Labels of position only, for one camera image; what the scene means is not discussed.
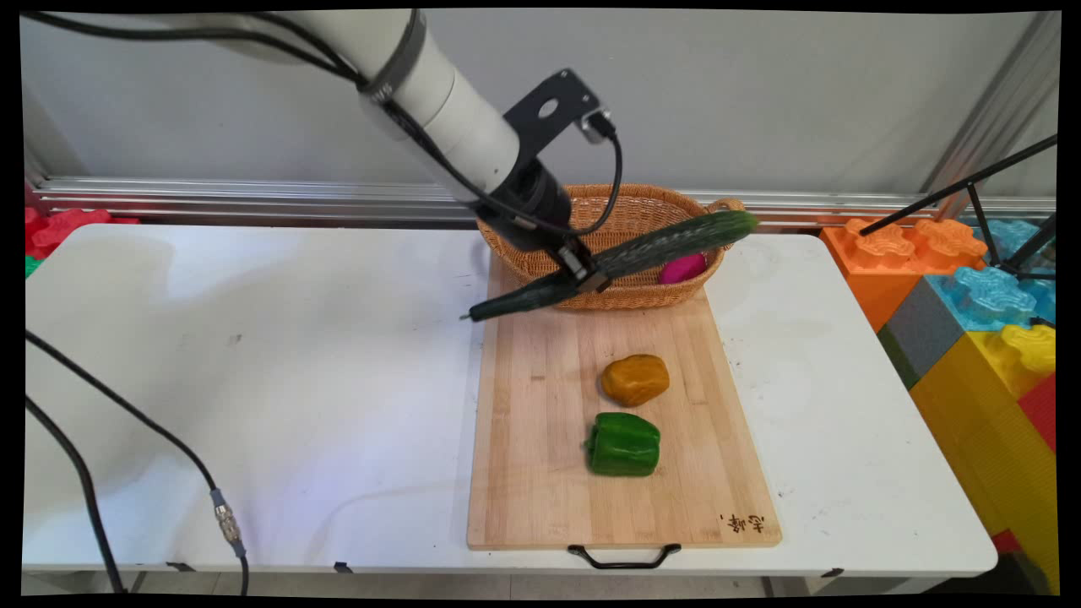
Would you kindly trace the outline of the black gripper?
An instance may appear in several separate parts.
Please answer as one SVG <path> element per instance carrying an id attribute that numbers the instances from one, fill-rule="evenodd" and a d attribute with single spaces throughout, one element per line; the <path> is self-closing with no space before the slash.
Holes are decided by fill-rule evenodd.
<path id="1" fill-rule="evenodd" d="M 579 285 L 579 293 L 603 292 L 611 285 L 604 269 L 596 269 L 592 253 L 579 237 L 571 236 L 572 204 L 568 191 L 538 159 L 516 171 L 479 203 L 476 215 L 504 242 L 520 251 L 544 251 Z"/>

